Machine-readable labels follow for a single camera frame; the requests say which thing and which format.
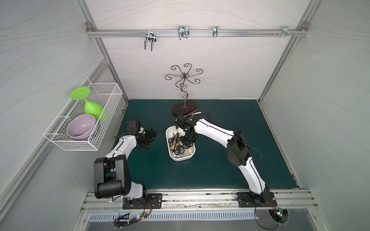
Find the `yellow handled scissors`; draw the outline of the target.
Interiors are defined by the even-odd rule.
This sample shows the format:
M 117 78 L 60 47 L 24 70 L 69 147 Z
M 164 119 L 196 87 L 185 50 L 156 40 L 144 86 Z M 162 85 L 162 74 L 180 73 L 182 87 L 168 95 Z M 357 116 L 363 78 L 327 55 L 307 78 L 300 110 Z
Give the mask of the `yellow handled scissors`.
M 172 152 L 177 151 L 179 149 L 179 147 L 180 147 L 180 144 L 178 142 L 176 142 L 176 141 L 170 143 L 170 150 Z

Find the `blue handled scissors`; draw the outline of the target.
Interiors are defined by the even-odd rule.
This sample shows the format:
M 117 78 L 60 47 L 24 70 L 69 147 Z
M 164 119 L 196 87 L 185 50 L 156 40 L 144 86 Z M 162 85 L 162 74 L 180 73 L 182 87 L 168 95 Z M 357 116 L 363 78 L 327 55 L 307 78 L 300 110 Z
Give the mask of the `blue handled scissors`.
M 174 152 L 174 154 L 175 154 L 176 156 L 183 155 L 184 153 L 185 153 L 185 148 L 184 148 L 182 145 L 180 145 L 179 149 L 178 149 L 177 151 L 175 151 L 175 152 Z

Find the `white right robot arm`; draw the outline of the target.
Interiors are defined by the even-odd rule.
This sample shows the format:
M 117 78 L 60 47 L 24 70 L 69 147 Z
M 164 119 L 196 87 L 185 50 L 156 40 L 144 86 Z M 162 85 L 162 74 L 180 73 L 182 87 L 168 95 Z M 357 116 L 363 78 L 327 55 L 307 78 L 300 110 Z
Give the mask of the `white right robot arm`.
M 267 200 L 270 190 L 254 165 L 250 154 L 251 147 L 242 131 L 226 130 L 198 116 L 179 115 L 175 124 L 184 132 L 180 141 L 185 146 L 193 144 L 199 135 L 203 135 L 226 148 L 227 160 L 242 172 L 253 200 L 256 203 L 264 203 Z

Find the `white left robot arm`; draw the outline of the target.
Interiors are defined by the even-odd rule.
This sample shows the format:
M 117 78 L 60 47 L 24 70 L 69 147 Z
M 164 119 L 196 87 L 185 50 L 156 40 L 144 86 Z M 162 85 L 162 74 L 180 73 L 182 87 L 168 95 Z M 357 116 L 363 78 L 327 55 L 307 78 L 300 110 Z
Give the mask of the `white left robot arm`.
M 145 150 L 150 149 L 158 134 L 154 129 L 144 128 L 125 132 L 110 153 L 95 160 L 93 181 L 94 195 L 97 199 L 114 200 L 119 196 L 139 199 L 145 196 L 144 185 L 132 181 L 128 158 L 138 145 Z

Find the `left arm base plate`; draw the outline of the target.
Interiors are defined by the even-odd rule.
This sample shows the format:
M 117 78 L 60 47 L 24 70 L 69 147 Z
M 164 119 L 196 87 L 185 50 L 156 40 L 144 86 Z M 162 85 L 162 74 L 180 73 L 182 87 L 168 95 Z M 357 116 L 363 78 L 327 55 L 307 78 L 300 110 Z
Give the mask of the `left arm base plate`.
M 138 199 L 124 198 L 122 209 L 160 209 L 162 207 L 162 198 L 163 194 L 161 193 L 149 193 Z

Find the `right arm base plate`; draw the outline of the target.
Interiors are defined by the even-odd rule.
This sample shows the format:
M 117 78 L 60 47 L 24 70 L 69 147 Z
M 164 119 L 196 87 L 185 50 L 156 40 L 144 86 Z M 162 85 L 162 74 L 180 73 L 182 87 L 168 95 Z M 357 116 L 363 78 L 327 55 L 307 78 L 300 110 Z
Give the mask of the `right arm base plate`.
M 234 194 L 235 199 L 238 202 L 239 208 L 254 208 L 254 207 L 277 207 L 277 201 L 275 195 L 272 192 L 264 194 L 264 197 L 260 197 L 252 192 L 237 192 Z

